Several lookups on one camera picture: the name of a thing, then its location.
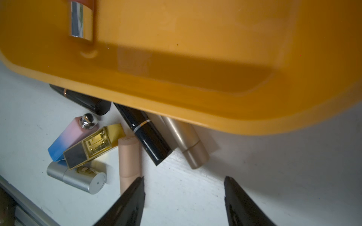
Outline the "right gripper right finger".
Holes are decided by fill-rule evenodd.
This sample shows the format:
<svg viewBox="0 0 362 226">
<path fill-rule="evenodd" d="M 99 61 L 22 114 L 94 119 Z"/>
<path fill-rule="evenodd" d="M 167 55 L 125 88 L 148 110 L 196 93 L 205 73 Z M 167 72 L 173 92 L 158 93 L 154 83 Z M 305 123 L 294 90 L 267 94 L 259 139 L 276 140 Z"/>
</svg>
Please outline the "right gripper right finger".
<svg viewBox="0 0 362 226">
<path fill-rule="evenodd" d="M 275 226 L 232 177 L 225 177 L 225 208 L 230 226 Z"/>
</svg>

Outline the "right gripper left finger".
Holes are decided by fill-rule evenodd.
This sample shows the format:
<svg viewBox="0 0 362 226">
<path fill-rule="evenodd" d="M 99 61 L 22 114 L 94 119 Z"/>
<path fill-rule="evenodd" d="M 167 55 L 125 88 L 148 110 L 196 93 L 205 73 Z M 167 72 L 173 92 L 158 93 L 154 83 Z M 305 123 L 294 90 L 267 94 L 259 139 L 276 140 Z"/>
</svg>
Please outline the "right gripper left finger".
<svg viewBox="0 0 362 226">
<path fill-rule="evenodd" d="M 138 177 L 95 225 L 140 226 L 144 204 L 144 178 Z"/>
</svg>

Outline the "silver cylinder lipstick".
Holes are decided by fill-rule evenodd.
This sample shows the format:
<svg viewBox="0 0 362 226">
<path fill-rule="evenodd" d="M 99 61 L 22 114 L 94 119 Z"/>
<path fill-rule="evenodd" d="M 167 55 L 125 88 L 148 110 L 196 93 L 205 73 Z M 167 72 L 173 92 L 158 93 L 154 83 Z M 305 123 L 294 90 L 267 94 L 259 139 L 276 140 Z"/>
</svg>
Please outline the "silver cylinder lipstick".
<svg viewBox="0 0 362 226">
<path fill-rule="evenodd" d="M 91 195 L 98 193 L 107 181 L 106 173 L 89 166 L 69 169 L 65 160 L 50 163 L 46 172 L 48 176 Z"/>
</svg>

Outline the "beige matte lipstick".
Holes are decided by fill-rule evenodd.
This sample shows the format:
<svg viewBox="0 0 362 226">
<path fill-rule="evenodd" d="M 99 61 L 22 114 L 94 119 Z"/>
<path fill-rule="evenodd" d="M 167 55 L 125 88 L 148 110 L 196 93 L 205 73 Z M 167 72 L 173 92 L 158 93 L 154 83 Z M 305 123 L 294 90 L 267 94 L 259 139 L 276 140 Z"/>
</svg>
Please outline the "beige matte lipstick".
<svg viewBox="0 0 362 226">
<path fill-rule="evenodd" d="M 140 143 L 136 137 L 123 137 L 118 140 L 120 191 L 127 188 L 141 175 Z"/>
</svg>

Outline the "champagne gold lipstick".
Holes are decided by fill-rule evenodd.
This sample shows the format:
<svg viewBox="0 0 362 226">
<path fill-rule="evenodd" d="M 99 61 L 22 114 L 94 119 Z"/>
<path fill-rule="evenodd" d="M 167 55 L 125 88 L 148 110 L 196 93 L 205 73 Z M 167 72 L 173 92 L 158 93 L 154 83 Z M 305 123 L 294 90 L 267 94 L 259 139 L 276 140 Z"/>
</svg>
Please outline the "champagne gold lipstick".
<svg viewBox="0 0 362 226">
<path fill-rule="evenodd" d="M 193 170 L 208 162 L 209 153 L 191 124 L 166 116 L 162 116 L 162 119 Z"/>
</svg>

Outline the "red silver lipstick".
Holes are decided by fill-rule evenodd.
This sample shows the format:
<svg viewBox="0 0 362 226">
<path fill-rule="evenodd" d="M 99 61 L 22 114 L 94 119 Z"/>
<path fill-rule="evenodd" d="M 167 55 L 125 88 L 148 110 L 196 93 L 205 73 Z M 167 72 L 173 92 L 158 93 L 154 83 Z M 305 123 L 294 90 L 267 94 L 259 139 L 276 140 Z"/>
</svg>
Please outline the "red silver lipstick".
<svg viewBox="0 0 362 226">
<path fill-rule="evenodd" d="M 70 35 L 93 42 L 94 1 L 69 1 L 70 5 Z"/>
</svg>

